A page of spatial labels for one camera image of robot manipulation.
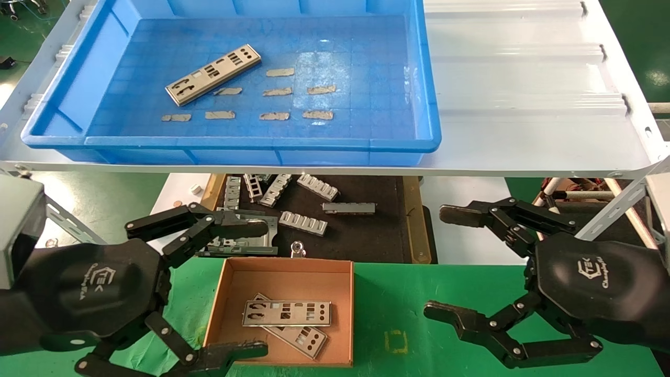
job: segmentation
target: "black mat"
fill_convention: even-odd
[[[325,200],[299,186],[298,177],[293,175],[274,208],[250,203],[244,179],[242,181],[240,209],[264,211],[268,216],[277,217],[282,211],[291,211],[328,222],[324,237],[280,225],[273,240],[273,246],[279,248],[279,256],[290,256],[291,243],[302,241],[308,258],[411,263],[402,177],[318,176],[340,191],[336,202],[376,203],[377,212],[373,216],[325,214],[321,209]]]

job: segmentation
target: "green surface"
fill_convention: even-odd
[[[670,102],[670,1],[600,0],[647,102]]]
[[[167,177],[107,172],[34,172],[32,176],[44,184],[47,195],[110,244],[126,241],[123,226],[151,212]],[[74,243],[72,236],[47,221],[38,247],[52,238],[60,246]]]
[[[29,62],[38,53],[42,42],[65,9],[61,0],[47,0],[47,14],[40,15],[33,3],[30,1],[26,3],[30,10],[42,19],[38,19],[18,3],[14,4],[16,14],[19,16],[18,21],[0,15],[0,55],[20,60],[11,69],[0,70],[0,106],[7,101],[16,83],[28,68]]]
[[[176,270],[172,302],[166,319],[191,344],[202,342],[218,284],[221,260],[194,258]],[[604,350],[590,363],[572,366],[508,370],[485,349],[458,341],[449,325],[423,317],[426,300],[472,307],[493,314],[523,294],[521,266],[420,266],[363,264],[354,266],[354,367],[273,368],[233,366],[231,377],[266,376],[571,376],[660,377],[648,349],[604,342]],[[513,335],[521,341],[560,336],[538,316],[519,325]],[[76,360],[85,352],[40,352],[0,358],[5,376],[74,377]],[[114,361],[157,374],[175,357],[153,335]]]

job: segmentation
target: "open box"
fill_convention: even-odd
[[[273,300],[330,301],[331,325],[319,327],[328,340],[310,360],[262,327],[243,327],[245,303],[257,293]],[[214,296],[204,345],[265,341],[268,354],[240,364],[283,366],[353,365],[354,264],[349,261],[289,258],[228,258]]]

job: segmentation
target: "metal bracket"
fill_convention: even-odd
[[[257,293],[253,299],[255,301],[270,301],[261,293]],[[312,326],[262,326],[262,328],[312,360],[316,358],[326,339],[328,339],[323,331]]]
[[[102,237],[85,226],[83,222],[79,221],[79,219],[61,207],[48,195],[46,195],[46,217],[82,244],[107,245],[107,242]]]
[[[249,300],[242,326],[330,326],[330,302]]]

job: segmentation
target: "yellow marking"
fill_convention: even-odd
[[[400,330],[391,330],[391,335],[402,335],[404,346],[402,348],[391,349],[390,341],[389,341],[389,332],[384,331],[384,348],[388,352],[391,352],[392,354],[405,354],[405,355],[407,355],[407,352],[409,351],[409,346],[407,344],[407,333],[404,332],[404,331],[400,331]]]

